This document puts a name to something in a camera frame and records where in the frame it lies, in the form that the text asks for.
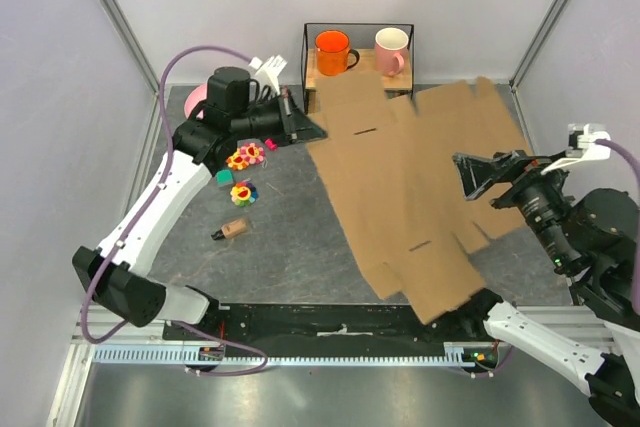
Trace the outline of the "brown cardboard box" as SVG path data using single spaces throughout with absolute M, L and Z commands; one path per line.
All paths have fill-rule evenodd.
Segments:
M 402 293 L 429 322 L 484 286 L 469 255 L 523 224 L 497 210 L 497 185 L 464 197 L 452 157 L 489 157 L 526 142 L 485 77 L 389 98 L 376 73 L 316 84 L 325 140 L 309 145 L 357 265 L 380 298 Z

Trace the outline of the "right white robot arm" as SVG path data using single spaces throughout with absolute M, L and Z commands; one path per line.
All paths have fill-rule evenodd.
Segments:
M 497 184 L 507 189 L 495 209 L 517 209 L 556 274 L 569 279 L 573 299 L 603 322 L 617 348 L 604 353 L 526 317 L 498 295 L 482 291 L 458 315 L 467 339 L 487 334 L 551 368 L 588 399 L 611 426 L 639 423 L 639 208 L 630 194 L 598 188 L 575 200 L 563 192 L 569 172 L 560 157 L 521 150 L 491 158 L 456 153 L 464 197 L 476 200 Z

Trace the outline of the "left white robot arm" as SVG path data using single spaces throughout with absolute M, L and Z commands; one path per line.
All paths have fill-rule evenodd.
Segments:
M 191 287 L 169 287 L 149 277 L 158 250 L 176 221 L 238 144 L 271 139 L 279 146 L 326 138 L 283 89 L 262 92 L 251 74 L 221 67 L 172 136 L 158 172 L 129 213 L 97 247 L 81 246 L 72 266 L 91 300 L 143 327 L 156 319 L 184 322 L 198 340 L 219 329 L 213 299 Z

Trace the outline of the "pink black highlighter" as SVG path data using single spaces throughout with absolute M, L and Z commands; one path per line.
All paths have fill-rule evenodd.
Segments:
M 276 151 L 278 149 L 278 145 L 272 139 L 265 139 L 264 144 L 270 151 Z

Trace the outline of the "pink petal flower plush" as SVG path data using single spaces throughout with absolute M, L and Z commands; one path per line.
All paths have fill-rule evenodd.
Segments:
M 242 160 L 249 165 L 260 164 L 265 160 L 264 148 L 256 143 L 247 143 L 239 148 Z

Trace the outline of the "middle orange flower plush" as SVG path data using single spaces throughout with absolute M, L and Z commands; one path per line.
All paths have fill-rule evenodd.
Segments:
M 249 162 L 243 158 L 239 150 L 226 159 L 226 164 L 232 171 L 242 171 L 249 167 Z

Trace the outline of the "orange enamel mug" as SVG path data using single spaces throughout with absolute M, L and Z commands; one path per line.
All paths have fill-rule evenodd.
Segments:
M 316 64 L 325 76 L 336 76 L 355 67 L 360 53 L 352 49 L 349 37 L 339 30 L 321 32 L 315 39 Z

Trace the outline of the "lower rainbow flower plush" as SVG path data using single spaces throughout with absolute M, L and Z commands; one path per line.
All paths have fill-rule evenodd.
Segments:
M 259 194 L 257 188 L 248 181 L 236 183 L 230 191 L 231 201 L 238 207 L 245 207 L 255 203 Z

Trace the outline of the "teal green eraser block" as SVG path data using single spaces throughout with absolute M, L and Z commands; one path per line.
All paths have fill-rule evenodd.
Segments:
M 231 187 L 235 184 L 233 172 L 229 169 L 223 169 L 215 175 L 216 184 L 220 188 Z

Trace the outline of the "pink round plate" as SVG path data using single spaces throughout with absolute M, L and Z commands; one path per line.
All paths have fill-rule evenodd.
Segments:
M 207 85 L 201 84 L 196 87 L 187 97 L 184 103 L 184 114 L 189 118 L 197 105 L 207 98 Z

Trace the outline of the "pink ceramic mug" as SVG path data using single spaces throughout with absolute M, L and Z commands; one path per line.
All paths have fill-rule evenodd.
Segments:
M 409 36 L 395 27 L 386 27 L 375 35 L 375 61 L 377 70 L 387 76 L 400 74 L 406 64 Z

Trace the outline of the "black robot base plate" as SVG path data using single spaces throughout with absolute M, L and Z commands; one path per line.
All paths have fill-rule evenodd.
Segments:
M 340 331 L 375 337 L 408 337 L 426 341 L 488 341 L 480 314 L 459 309 L 426 324 L 402 304 L 222 304 L 196 328 L 210 335 L 256 344 L 278 335 L 318 337 Z

